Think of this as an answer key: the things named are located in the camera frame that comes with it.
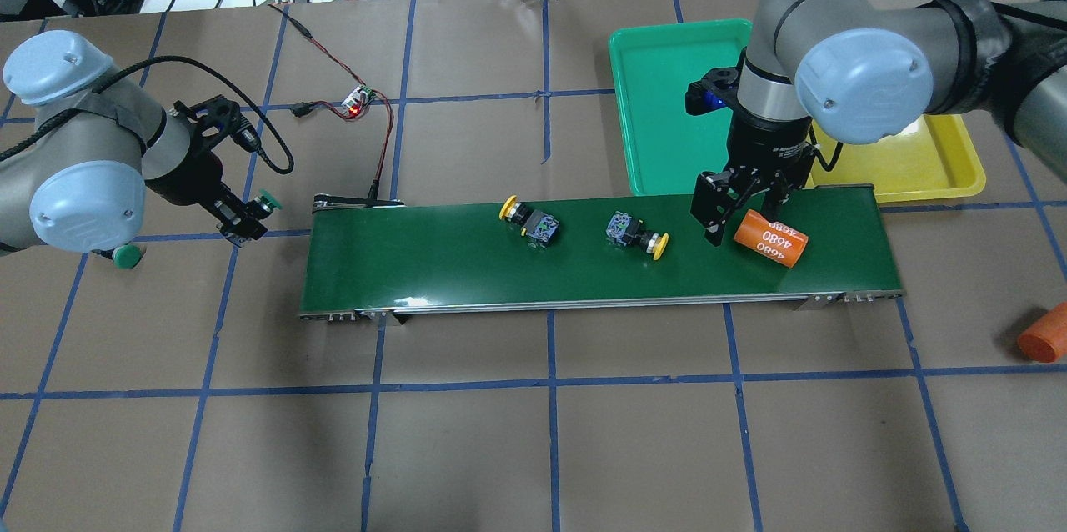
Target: conveyor belt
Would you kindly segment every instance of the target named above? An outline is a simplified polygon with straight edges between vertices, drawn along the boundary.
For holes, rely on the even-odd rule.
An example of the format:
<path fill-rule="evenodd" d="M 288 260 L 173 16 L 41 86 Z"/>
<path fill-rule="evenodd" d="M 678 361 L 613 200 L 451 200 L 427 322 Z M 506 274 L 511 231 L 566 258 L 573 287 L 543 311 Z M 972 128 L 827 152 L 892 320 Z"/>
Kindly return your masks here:
<path fill-rule="evenodd" d="M 689 215 L 689 200 L 678 194 L 531 201 L 561 222 L 548 247 L 530 246 L 519 227 L 499 221 L 499 205 L 319 210 L 301 317 L 808 297 L 829 303 L 903 293 L 870 187 L 793 195 L 782 221 L 811 238 L 793 270 L 732 240 L 711 246 Z M 669 232 L 663 259 L 653 262 L 636 247 L 606 240 L 616 210 Z M 727 239 L 738 222 L 731 222 Z"/>

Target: red wire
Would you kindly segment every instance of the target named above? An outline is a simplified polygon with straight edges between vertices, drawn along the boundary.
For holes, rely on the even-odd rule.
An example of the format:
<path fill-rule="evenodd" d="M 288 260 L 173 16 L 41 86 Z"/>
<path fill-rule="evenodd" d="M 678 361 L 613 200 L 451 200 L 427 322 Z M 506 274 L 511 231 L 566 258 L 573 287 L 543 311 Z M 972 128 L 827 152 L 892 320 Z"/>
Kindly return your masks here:
<path fill-rule="evenodd" d="M 323 54 L 325 54 L 327 57 L 329 57 L 330 60 L 333 61 L 336 65 L 340 66 L 341 69 L 345 69 L 346 71 L 348 71 L 348 75 L 352 76 L 352 79 L 354 79 L 356 82 L 359 82 L 360 85 L 363 85 L 363 86 L 367 85 L 367 83 L 365 81 L 363 81 L 363 79 L 360 76 L 357 76 L 355 74 L 355 71 L 352 70 L 351 67 L 349 67 L 348 65 L 344 64 L 339 59 L 337 59 L 336 57 L 334 57 L 333 53 L 330 52 L 330 50 L 327 49 L 327 47 L 322 46 L 322 44 L 319 43 L 319 41 L 317 41 L 317 39 L 315 39 L 313 37 L 307 38 L 307 41 L 310 42 L 313 45 L 315 45 L 315 47 L 317 49 L 319 49 L 320 51 L 322 51 Z M 377 91 L 375 88 L 370 88 L 370 92 L 372 94 L 377 94 L 379 96 L 379 98 L 382 99 L 382 103 L 385 106 L 385 111 L 386 111 L 386 113 L 388 113 L 388 115 L 386 117 L 386 124 L 385 124 L 385 140 L 382 142 L 382 154 L 378 158 L 378 172 L 377 172 L 377 174 L 375 174 L 375 182 L 381 182 L 382 171 L 385 167 L 385 152 L 387 151 L 387 149 L 389 147 L 389 136 L 393 136 L 393 124 L 394 124 L 394 120 L 395 120 L 395 116 L 393 114 L 393 103 L 389 102 L 389 99 L 386 98 L 386 96 L 384 94 L 382 94 L 380 91 Z M 315 103 L 317 106 L 327 106 L 327 107 L 329 107 L 330 110 L 333 111 L 333 113 L 335 115 L 337 115 L 338 117 L 340 117 L 340 118 L 343 118 L 345 120 L 351 120 L 351 119 L 354 119 L 356 116 L 359 116 L 359 115 L 351 116 L 351 115 L 348 115 L 346 113 L 343 113 L 341 111 L 337 110 L 337 108 L 335 108 L 334 106 L 332 106 L 330 102 L 327 102 L 324 100 L 316 100 Z"/>

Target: orange cylinder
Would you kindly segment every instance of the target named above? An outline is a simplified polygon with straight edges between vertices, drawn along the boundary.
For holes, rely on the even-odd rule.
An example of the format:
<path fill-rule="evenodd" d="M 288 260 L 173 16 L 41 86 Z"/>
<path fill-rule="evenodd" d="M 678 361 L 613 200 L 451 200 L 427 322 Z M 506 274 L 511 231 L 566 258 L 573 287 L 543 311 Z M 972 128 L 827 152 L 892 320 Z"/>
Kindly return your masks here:
<path fill-rule="evenodd" d="M 1026 357 L 1052 364 L 1067 354 L 1067 303 L 1057 304 L 1033 326 L 1019 335 L 1019 349 Z"/>
<path fill-rule="evenodd" d="M 759 212 L 748 209 L 734 235 L 734 242 L 750 247 L 758 254 L 785 267 L 796 265 L 800 254 L 808 246 L 808 236 L 789 225 L 764 220 Z"/>

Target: green cap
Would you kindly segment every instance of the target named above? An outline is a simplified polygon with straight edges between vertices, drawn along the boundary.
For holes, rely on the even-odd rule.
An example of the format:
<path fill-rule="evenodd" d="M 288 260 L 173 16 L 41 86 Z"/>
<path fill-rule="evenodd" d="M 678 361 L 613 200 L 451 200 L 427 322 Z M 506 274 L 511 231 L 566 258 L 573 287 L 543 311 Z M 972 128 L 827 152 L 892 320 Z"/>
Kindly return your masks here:
<path fill-rule="evenodd" d="M 267 205 L 271 206 L 271 209 L 282 209 L 282 203 L 277 201 L 277 198 L 272 197 L 271 193 L 268 193 L 268 191 L 262 190 L 262 188 L 259 189 L 259 195 L 260 197 L 264 197 L 264 200 L 267 201 Z"/>
<path fill-rule="evenodd" d="M 137 263 L 141 262 L 141 249 L 134 244 L 124 244 L 111 251 L 111 261 L 115 262 L 118 270 L 133 270 Z"/>

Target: yellow tray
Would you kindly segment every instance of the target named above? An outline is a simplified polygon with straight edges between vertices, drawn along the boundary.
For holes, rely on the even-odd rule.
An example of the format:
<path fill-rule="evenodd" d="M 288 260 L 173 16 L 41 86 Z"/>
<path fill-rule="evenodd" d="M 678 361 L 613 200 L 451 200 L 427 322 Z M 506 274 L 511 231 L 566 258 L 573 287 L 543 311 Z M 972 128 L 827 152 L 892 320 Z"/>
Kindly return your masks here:
<path fill-rule="evenodd" d="M 829 159 L 837 141 L 815 125 Z M 986 172 L 959 115 L 923 115 L 904 132 L 875 144 L 846 144 L 838 166 L 812 168 L 809 186 L 874 183 L 879 203 L 972 197 L 986 187 Z"/>

